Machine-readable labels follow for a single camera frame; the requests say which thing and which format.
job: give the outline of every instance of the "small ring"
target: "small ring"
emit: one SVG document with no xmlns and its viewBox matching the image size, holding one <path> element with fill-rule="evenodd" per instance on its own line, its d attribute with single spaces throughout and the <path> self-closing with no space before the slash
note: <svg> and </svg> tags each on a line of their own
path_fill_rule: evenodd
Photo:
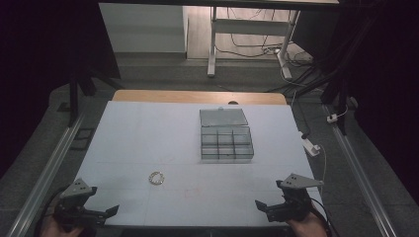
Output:
<svg viewBox="0 0 419 237">
<path fill-rule="evenodd" d="M 154 180 L 153 180 L 153 178 L 154 178 L 154 176 L 156 176 L 156 175 L 160 175 L 160 179 L 158 179 L 158 180 L 154 181 Z M 161 172 L 156 171 L 156 172 L 151 173 L 151 175 L 148 177 L 148 181 L 149 181 L 152 185 L 155 185 L 155 186 L 157 186 L 157 185 L 161 185 L 161 184 L 163 184 L 163 182 L 164 182 L 164 176 L 163 176 L 163 174 L 162 174 Z"/>
</svg>

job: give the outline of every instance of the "human hand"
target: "human hand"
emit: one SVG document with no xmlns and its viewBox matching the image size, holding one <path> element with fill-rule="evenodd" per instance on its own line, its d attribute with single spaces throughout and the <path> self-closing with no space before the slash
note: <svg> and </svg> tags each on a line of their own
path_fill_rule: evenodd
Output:
<svg viewBox="0 0 419 237">
<path fill-rule="evenodd" d="M 65 232 L 58 222 L 56 222 L 52 216 L 49 216 L 45 219 L 41 237 L 77 237 L 82 231 L 83 228 L 77 227 L 72 229 L 70 232 Z"/>
<path fill-rule="evenodd" d="M 322 221 L 313 213 L 309 213 L 304 220 L 288 220 L 286 223 L 293 229 L 296 237 L 326 237 L 326 230 Z"/>
</svg>

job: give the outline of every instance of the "desk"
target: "desk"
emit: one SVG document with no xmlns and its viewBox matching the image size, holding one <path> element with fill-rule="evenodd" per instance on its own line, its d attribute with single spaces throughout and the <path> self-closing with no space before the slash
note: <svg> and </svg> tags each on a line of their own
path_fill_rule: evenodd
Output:
<svg viewBox="0 0 419 237">
<path fill-rule="evenodd" d="M 268 222 L 254 200 L 268 205 L 284 202 L 276 180 L 290 173 L 312 178 L 292 111 L 283 98 L 118 91 L 77 174 L 98 187 L 86 208 L 119 204 L 118 214 L 107 221 L 116 226 L 278 226 Z M 231 99 L 240 105 L 227 105 Z M 219 107 L 240 108 L 246 115 L 255 150 L 251 163 L 201 162 L 200 109 Z M 148 182 L 155 171 L 165 176 L 160 186 Z M 308 192 L 320 199 L 316 188 Z"/>
</svg>

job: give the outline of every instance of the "white tabletop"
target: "white tabletop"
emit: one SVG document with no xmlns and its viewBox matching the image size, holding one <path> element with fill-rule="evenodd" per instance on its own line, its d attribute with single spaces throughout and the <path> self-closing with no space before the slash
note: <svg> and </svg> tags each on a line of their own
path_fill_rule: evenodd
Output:
<svg viewBox="0 0 419 237">
<path fill-rule="evenodd" d="M 200 110 L 218 107 L 243 110 L 251 163 L 201 162 Z M 148 182 L 155 171 L 160 186 Z M 275 181 L 290 173 L 313 177 L 289 106 L 109 102 L 77 178 L 98 187 L 86 208 L 120 205 L 109 225 L 238 227 L 278 225 L 255 199 L 283 203 Z"/>
</svg>

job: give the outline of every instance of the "power plug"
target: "power plug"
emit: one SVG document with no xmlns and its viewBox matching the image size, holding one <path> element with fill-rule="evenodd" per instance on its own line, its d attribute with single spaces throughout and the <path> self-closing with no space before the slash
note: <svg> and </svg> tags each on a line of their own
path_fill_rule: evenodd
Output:
<svg viewBox="0 0 419 237">
<path fill-rule="evenodd" d="M 327 122 L 332 123 L 338 120 L 338 116 L 336 114 L 330 115 L 327 117 Z"/>
<path fill-rule="evenodd" d="M 311 157 L 320 154 L 320 146 L 313 145 L 307 138 L 301 138 L 302 146 L 308 152 Z"/>
</svg>

